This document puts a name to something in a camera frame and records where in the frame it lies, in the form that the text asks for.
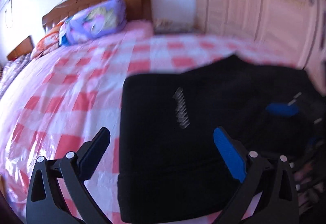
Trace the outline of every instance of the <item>bedsheet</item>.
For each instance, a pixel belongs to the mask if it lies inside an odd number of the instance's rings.
[[[103,38],[32,61],[0,100],[0,173],[6,175],[9,198],[24,214],[37,157],[62,158],[105,126],[111,133],[110,146],[85,185],[110,220],[122,223],[117,176],[125,78],[149,71],[183,72],[233,53],[251,63],[293,67],[281,53],[262,45],[210,35],[160,36],[118,44]],[[65,185],[60,185],[72,214],[79,216]],[[182,223],[210,224],[217,214]]]
[[[9,61],[4,65],[2,77],[0,78],[0,99],[18,74],[28,65],[30,56],[30,53],[21,55],[16,60]]]

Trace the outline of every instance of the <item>wardrobe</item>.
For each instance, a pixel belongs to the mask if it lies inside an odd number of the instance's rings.
[[[319,0],[197,0],[196,27],[264,42],[303,67],[316,41],[319,8]]]

